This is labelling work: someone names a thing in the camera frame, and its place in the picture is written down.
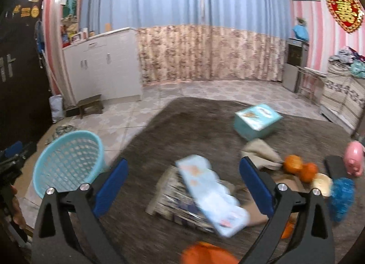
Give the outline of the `person's hand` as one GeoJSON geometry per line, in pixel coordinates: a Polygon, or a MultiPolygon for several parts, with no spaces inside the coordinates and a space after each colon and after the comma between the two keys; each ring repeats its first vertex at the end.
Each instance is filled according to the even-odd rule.
{"type": "Polygon", "coordinates": [[[13,185],[9,185],[12,192],[12,207],[13,207],[13,221],[20,227],[20,229],[25,229],[26,221],[23,217],[22,210],[20,208],[19,201],[16,197],[17,189],[13,185]]]}

